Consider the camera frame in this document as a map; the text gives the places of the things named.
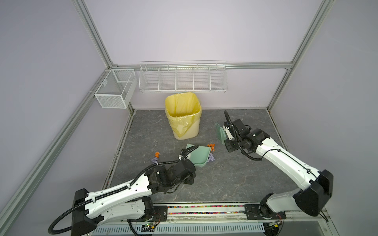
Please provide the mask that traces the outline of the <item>green hand brush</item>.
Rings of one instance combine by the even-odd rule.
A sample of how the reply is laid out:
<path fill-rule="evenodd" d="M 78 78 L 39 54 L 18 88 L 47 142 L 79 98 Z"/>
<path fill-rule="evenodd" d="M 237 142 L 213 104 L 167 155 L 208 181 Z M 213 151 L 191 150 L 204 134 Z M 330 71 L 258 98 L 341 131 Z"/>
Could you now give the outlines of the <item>green hand brush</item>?
<path fill-rule="evenodd" d="M 224 145 L 225 140 L 228 139 L 227 134 L 222 126 L 218 122 L 215 123 L 215 129 L 216 129 L 216 136 L 218 140 L 221 141 L 221 143 Z"/>

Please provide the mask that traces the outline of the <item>green plastic dustpan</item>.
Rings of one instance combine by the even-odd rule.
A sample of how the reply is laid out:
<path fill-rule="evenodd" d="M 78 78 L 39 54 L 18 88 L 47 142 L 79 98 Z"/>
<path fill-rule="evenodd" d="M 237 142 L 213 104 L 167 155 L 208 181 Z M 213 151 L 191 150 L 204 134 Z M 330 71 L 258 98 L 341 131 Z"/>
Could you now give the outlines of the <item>green plastic dustpan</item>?
<path fill-rule="evenodd" d="M 198 146 L 193 150 L 187 157 L 196 167 L 204 167 L 207 162 L 211 152 L 210 147 Z"/>

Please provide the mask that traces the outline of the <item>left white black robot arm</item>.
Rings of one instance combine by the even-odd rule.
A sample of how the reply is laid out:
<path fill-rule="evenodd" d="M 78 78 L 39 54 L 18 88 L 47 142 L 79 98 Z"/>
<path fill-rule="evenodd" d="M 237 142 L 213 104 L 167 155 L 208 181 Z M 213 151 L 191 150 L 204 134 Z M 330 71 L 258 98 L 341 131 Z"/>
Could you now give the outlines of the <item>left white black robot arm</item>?
<path fill-rule="evenodd" d="M 51 223 L 48 233 L 58 235 L 70 231 L 73 236 L 85 235 L 114 216 L 115 207 L 126 207 L 129 202 L 142 205 L 142 210 L 130 206 L 121 217 L 127 221 L 151 218 L 154 214 L 151 195 L 171 194 L 181 184 L 194 183 L 196 168 L 188 156 L 198 147 L 181 150 L 177 160 L 151 164 L 134 179 L 115 187 L 97 192 L 85 188 L 76 191 L 72 207 Z"/>

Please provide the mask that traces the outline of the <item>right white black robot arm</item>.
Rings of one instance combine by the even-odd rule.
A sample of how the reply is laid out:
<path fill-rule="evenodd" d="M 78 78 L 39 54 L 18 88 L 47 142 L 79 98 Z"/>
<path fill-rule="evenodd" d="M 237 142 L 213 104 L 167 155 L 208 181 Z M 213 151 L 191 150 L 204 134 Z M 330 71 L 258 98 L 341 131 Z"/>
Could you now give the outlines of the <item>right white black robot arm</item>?
<path fill-rule="evenodd" d="M 259 204 L 259 214 L 265 219 L 293 210 L 312 217 L 320 215 L 333 196 L 333 174 L 301 161 L 263 130 L 251 129 L 240 119 L 232 121 L 227 111 L 224 115 L 226 121 L 221 131 L 225 134 L 224 145 L 228 152 L 239 150 L 250 160 L 268 160 L 297 185 L 292 191 L 267 194 Z"/>

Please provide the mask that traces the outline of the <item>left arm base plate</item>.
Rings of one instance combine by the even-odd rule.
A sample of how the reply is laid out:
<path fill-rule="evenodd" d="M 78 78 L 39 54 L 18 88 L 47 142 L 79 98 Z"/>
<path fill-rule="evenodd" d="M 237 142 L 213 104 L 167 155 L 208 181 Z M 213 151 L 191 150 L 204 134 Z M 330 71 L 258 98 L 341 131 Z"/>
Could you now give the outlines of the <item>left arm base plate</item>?
<path fill-rule="evenodd" d="M 137 222 L 147 222 L 147 221 L 155 221 L 155 222 L 165 222 L 167 221 L 168 217 L 168 206 L 154 206 L 154 209 L 148 209 L 144 216 L 140 219 L 137 219 Z"/>

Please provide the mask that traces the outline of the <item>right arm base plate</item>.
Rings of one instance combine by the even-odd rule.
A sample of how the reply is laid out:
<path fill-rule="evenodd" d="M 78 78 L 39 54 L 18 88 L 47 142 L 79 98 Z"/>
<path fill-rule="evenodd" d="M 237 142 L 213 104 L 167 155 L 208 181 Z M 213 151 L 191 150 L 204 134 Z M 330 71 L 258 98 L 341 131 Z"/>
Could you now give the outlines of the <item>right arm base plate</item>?
<path fill-rule="evenodd" d="M 286 214 L 284 212 L 273 212 L 267 206 L 259 203 L 245 204 L 245 215 L 248 220 L 284 220 Z"/>

